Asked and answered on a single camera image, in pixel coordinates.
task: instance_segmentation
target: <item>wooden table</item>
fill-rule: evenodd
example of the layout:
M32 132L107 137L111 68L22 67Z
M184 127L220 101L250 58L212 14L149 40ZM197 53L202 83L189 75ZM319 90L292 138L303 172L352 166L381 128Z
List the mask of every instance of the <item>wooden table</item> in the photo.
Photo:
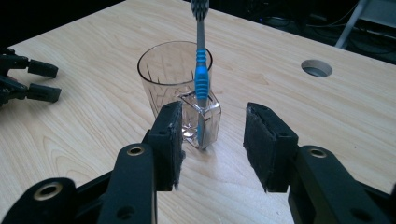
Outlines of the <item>wooden table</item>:
M172 40L195 41L181 0L122 2L13 46L60 68L21 83L63 89L55 104L14 100L0 108L0 217L33 184L66 176L80 186L113 168L154 117L137 73L140 56ZM257 23L209 11L206 46L222 117L207 152L183 145L178 191L158 194L159 223L291 223L287 194L265 194L242 146L248 102L272 108L300 146L332 151L359 181L389 193L396 181L396 66ZM305 60L332 67L312 77Z

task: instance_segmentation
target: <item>toothbrush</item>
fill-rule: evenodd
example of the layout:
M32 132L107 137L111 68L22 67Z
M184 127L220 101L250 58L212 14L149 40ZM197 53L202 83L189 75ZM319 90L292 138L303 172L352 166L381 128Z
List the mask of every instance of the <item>toothbrush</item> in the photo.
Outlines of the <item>toothbrush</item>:
M197 20L197 51L195 67L195 94L197 103L200 108L206 108L207 97L209 94L209 74L206 66L206 49L205 49L205 25L204 18L209 10L209 0L191 0L191 10ZM198 143L203 144L205 119L198 119Z

